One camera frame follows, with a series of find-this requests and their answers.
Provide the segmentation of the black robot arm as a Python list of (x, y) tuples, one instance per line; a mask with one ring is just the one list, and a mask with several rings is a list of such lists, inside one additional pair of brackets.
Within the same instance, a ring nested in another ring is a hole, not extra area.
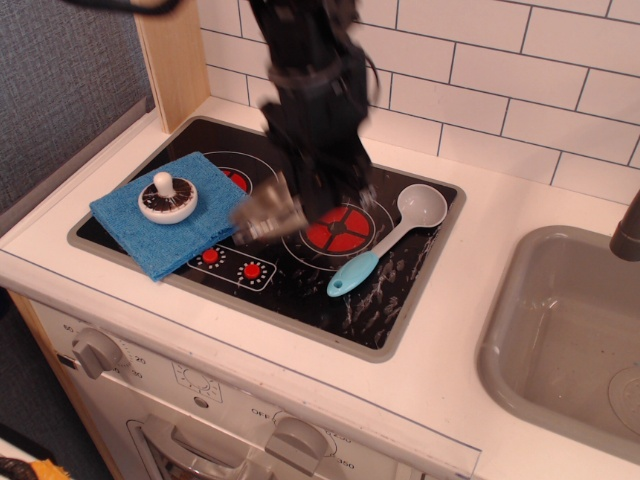
[(371, 161), (359, 128), (368, 116), (367, 61), (348, 29), (353, 1), (253, 1), (268, 45), (277, 102), (261, 106), (267, 136), (286, 155), (285, 178), (308, 223), (344, 198), (370, 197)]

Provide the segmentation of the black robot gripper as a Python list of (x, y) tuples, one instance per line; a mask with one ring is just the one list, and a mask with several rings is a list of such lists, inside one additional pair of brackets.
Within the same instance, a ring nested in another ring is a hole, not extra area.
[(338, 59), (319, 70), (269, 69), (279, 101), (261, 107), (268, 136), (286, 152), (293, 193), (307, 200), (310, 223), (345, 197), (370, 190), (371, 161), (359, 128), (368, 115), (364, 59)]

